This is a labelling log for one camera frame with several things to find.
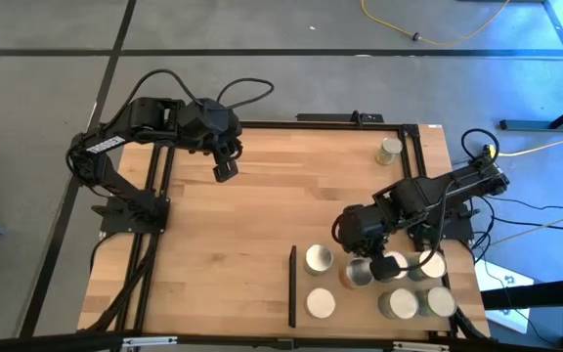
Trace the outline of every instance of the silver can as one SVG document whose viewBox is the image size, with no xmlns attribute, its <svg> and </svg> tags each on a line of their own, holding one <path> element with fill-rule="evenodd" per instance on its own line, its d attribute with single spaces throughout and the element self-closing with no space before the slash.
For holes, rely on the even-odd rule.
<svg viewBox="0 0 563 352">
<path fill-rule="evenodd" d="M 375 154 L 375 160 L 380 165 L 389 165 L 402 150 L 403 143 L 398 138 L 384 138 Z"/>
<path fill-rule="evenodd" d="M 410 265 L 418 265 L 421 263 L 429 254 L 431 250 L 425 250 L 420 252 L 416 256 L 410 259 Z M 447 263 L 442 254 L 436 252 L 429 259 L 429 261 L 418 269 L 411 270 L 408 275 L 410 279 L 414 281 L 423 281 L 426 279 L 440 279 L 447 273 Z"/>
<path fill-rule="evenodd" d="M 372 279 L 370 260 L 365 258 L 351 259 L 349 264 L 340 270 L 340 282 L 350 289 L 368 286 Z"/>
<path fill-rule="evenodd" d="M 420 307 L 418 313 L 423 317 L 448 318 L 455 313 L 457 304 L 451 291 L 446 287 L 433 287 L 416 293 Z"/>
<path fill-rule="evenodd" d="M 305 300 L 305 309 L 313 318 L 327 318 L 333 314 L 335 308 L 333 294 L 324 288 L 314 288 Z"/>
<path fill-rule="evenodd" d="M 388 319 L 410 319 L 418 312 L 418 298 L 405 288 L 397 288 L 381 293 L 377 308 Z"/>
<path fill-rule="evenodd" d="M 383 254 L 384 258 L 386 257 L 393 257 L 395 258 L 395 260 L 397 261 L 397 264 L 399 264 L 400 268 L 407 268 L 410 264 L 408 264 L 408 258 L 406 258 L 405 255 L 403 255 L 401 252 L 395 251 L 395 250 L 390 250 L 387 251 Z M 400 280 L 403 279 L 404 277 L 406 277 L 408 275 L 408 271 L 407 270 L 402 270 L 399 275 L 393 277 L 393 278 L 389 278 L 389 279 L 385 279 L 385 280 L 380 280 L 382 283 L 390 283 L 396 280 Z"/>
<path fill-rule="evenodd" d="M 331 267 L 331 264 L 333 264 L 333 254 L 325 246 L 314 244 L 306 250 L 303 266 L 308 274 L 322 275 Z"/>
</svg>

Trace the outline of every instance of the cylinder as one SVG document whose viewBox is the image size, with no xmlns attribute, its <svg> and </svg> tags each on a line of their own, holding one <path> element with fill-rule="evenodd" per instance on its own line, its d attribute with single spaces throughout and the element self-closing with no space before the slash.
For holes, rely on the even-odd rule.
<svg viewBox="0 0 563 352">
<path fill-rule="evenodd" d="M 336 301 L 333 299 L 333 295 L 324 288 L 314 288 L 305 300 L 305 309 L 313 318 L 327 318 L 335 308 Z"/>
<path fill-rule="evenodd" d="M 347 288 L 354 289 L 372 283 L 370 260 L 365 258 L 351 259 L 349 264 L 340 270 L 340 282 Z"/>
<path fill-rule="evenodd" d="M 395 250 L 390 250 L 387 252 L 383 253 L 384 257 L 393 257 L 395 258 L 395 260 L 397 261 L 397 264 L 399 264 L 400 268 L 407 268 L 409 266 L 408 264 L 408 258 L 406 258 L 405 255 L 403 255 L 401 252 L 395 251 Z M 408 275 L 408 271 L 407 270 L 402 270 L 399 275 L 393 277 L 393 278 L 389 278 L 389 279 L 385 279 L 385 280 L 380 280 L 382 283 L 390 283 L 393 281 L 397 281 L 400 280 L 404 277 L 406 277 Z"/>
<path fill-rule="evenodd" d="M 405 288 L 397 288 L 381 293 L 377 308 L 388 319 L 409 319 L 418 312 L 418 298 Z"/>
<path fill-rule="evenodd" d="M 410 265 L 418 265 L 431 253 L 431 250 L 425 250 L 420 252 L 416 256 L 410 259 Z M 447 263 L 442 254 L 436 252 L 429 259 L 427 263 L 418 269 L 410 270 L 408 275 L 410 279 L 414 281 L 423 281 L 427 279 L 440 279 L 447 273 Z"/>
<path fill-rule="evenodd" d="M 438 286 L 418 291 L 416 297 L 420 305 L 418 313 L 423 317 L 448 318 L 457 309 L 454 296 L 446 287 Z"/>
<path fill-rule="evenodd" d="M 308 274 L 322 275 L 333 264 L 333 254 L 325 246 L 314 244 L 305 252 L 303 266 Z"/>
<path fill-rule="evenodd" d="M 403 150 L 403 143 L 398 138 L 384 138 L 375 154 L 380 165 L 391 164 Z"/>
</svg>

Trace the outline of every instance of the wooden table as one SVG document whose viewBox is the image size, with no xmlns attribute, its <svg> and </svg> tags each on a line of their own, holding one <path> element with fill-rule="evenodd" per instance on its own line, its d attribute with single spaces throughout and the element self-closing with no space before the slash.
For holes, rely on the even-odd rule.
<svg viewBox="0 0 563 352">
<path fill-rule="evenodd" d="M 450 171 L 442 127 L 419 129 L 428 176 Z M 168 191 L 169 224 L 157 251 L 144 332 L 426 339 L 427 330 L 447 330 L 446 319 L 381 317 L 376 297 L 392 285 L 349 290 L 335 270 L 313 278 L 302 269 L 302 255 L 314 243 L 331 249 L 337 266 L 350 258 L 331 239 L 331 223 L 346 205 L 371 203 L 370 195 L 403 178 L 399 159 L 387 167 L 374 161 L 380 141 L 394 136 L 385 131 L 245 129 L 239 175 L 225 184 L 214 182 L 211 156 L 177 152 Z M 415 175 L 411 141 L 408 146 Z M 120 162 L 119 173 L 141 189 L 151 150 L 130 144 Z M 131 242 L 132 235 L 119 235 L 99 249 L 80 328 L 94 323 L 120 290 Z M 296 329 L 288 326 L 287 316 L 293 245 L 299 258 Z M 443 241 L 442 247 L 458 305 L 478 330 L 489 334 L 469 252 L 459 242 Z M 387 248 L 412 251 L 404 234 L 391 236 Z M 336 298 L 336 311 L 324 320 L 310 318 L 303 309 L 316 286 L 329 288 Z M 133 310 L 126 327 L 133 326 Z"/>
</svg>

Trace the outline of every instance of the gray floor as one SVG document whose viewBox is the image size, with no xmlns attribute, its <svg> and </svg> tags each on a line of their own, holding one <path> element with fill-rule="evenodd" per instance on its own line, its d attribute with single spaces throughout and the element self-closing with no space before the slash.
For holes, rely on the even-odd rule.
<svg viewBox="0 0 563 352">
<path fill-rule="evenodd" d="M 0 47 L 110 48 L 126 1 L 0 1 Z M 563 19 L 563 0 L 554 8 Z M 499 4 L 455 0 L 368 1 L 370 10 L 423 36 L 448 40 L 482 22 Z M 366 19 L 358 2 L 169 0 L 140 2 L 126 48 L 424 48 Z M 561 49 L 541 5 L 514 4 L 465 49 Z M 0 58 L 0 337 L 15 333 L 44 243 L 61 201 L 65 149 L 83 130 L 94 105 L 105 58 Z M 504 118 L 551 119 L 563 112 L 563 60 L 462 58 L 126 58 L 119 61 L 104 119 L 138 78 L 153 68 L 182 75 L 198 96 L 216 96 L 230 80 L 257 76 L 276 92 L 237 110 L 243 119 L 293 119 L 299 112 L 376 111 L 391 122 L 440 123 L 453 161 L 464 159 L 460 134 L 471 127 L 497 133 L 501 149 L 520 151 L 563 138 L 561 133 L 496 130 Z M 239 86 L 226 99 L 258 91 Z M 167 77 L 151 79 L 141 95 L 184 97 Z M 482 137 L 471 141 L 479 147 Z M 535 204 L 563 204 L 563 146 L 499 161 L 512 184 L 505 195 Z M 99 202 L 81 191 L 37 332 L 73 331 L 97 239 Z M 498 216 L 546 222 L 563 211 L 536 212 L 494 202 Z M 489 212 L 482 206 L 475 227 Z M 496 224 L 494 239 L 521 230 Z M 501 266 L 541 281 L 563 279 L 563 232 L 539 231 L 489 250 Z M 552 338 L 557 311 L 534 312 Z M 505 341 L 522 336 L 493 328 Z M 524 341 L 538 344 L 533 337 Z"/>
</svg>

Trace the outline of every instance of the yellow cable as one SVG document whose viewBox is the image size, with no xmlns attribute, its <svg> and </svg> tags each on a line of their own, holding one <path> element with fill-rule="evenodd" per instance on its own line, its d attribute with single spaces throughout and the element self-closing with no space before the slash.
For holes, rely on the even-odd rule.
<svg viewBox="0 0 563 352">
<path fill-rule="evenodd" d="M 522 152 L 517 152 L 517 153 L 499 153 L 498 156 L 518 156 L 518 155 L 523 155 L 523 154 L 529 154 L 529 153 L 541 151 L 543 149 L 550 148 L 550 147 L 557 146 L 557 145 L 561 145 L 561 144 L 563 144 L 563 141 L 554 142 L 554 143 L 551 143 L 551 144 L 547 144 L 547 145 L 544 145 L 544 146 L 532 148 L 532 149 L 525 150 L 525 151 L 522 151 Z"/>
<path fill-rule="evenodd" d="M 418 40 L 419 40 L 419 41 L 423 41 L 423 42 L 425 42 L 425 43 L 432 44 L 432 45 L 451 46 L 451 45 L 459 44 L 459 43 L 461 43 L 461 42 L 463 42 L 463 41 L 465 41 L 465 40 L 468 40 L 468 39 L 474 37 L 475 35 L 477 35 L 477 33 L 479 33 L 480 31 L 482 31 L 488 24 L 490 24 L 490 22 L 492 22 L 492 21 L 498 16 L 498 14 L 500 14 L 500 13 L 503 11 L 503 9 L 505 9 L 505 7 L 507 6 L 507 4 L 509 4 L 509 1 L 510 1 L 510 0 L 505 0 L 505 2 L 503 3 L 503 6 L 501 6 L 500 9 L 498 9 L 498 11 L 495 12 L 494 15 L 492 15 L 486 22 L 484 22 L 484 24 L 482 24 L 482 25 L 481 25 L 479 28 L 477 28 L 475 31 L 473 31 L 472 33 L 466 35 L 466 36 L 463 37 L 463 38 L 460 38 L 460 39 L 457 39 L 457 40 L 454 40 L 454 41 L 451 41 L 451 42 L 437 42 L 437 41 L 425 39 L 425 38 L 423 38 L 423 37 L 421 37 L 421 36 L 418 36 Z M 383 24 L 383 25 L 385 25 L 385 26 L 388 26 L 388 27 L 390 27 L 390 28 L 392 28 L 392 29 L 398 30 L 398 31 L 404 33 L 405 35 L 407 35 L 408 37 L 410 37 L 410 38 L 412 38 L 412 39 L 414 38 L 414 33 L 408 32 L 408 31 L 406 31 L 406 30 L 404 30 L 404 29 L 402 29 L 402 28 L 400 28 L 400 27 L 395 26 L 394 24 L 392 24 L 392 23 L 390 23 L 390 22 L 386 22 L 386 21 L 380 20 L 380 19 L 378 19 L 377 17 L 375 17 L 375 16 L 369 14 L 369 13 L 368 13 L 368 10 L 367 10 L 367 5 L 365 4 L 365 0 L 361 0 L 361 3 L 362 3 L 362 11 L 364 11 L 364 14 L 367 15 L 367 17 L 368 17 L 369 19 L 371 19 L 371 20 L 373 20 L 373 21 L 375 21 L 375 22 L 377 22 L 377 23 Z"/>
</svg>

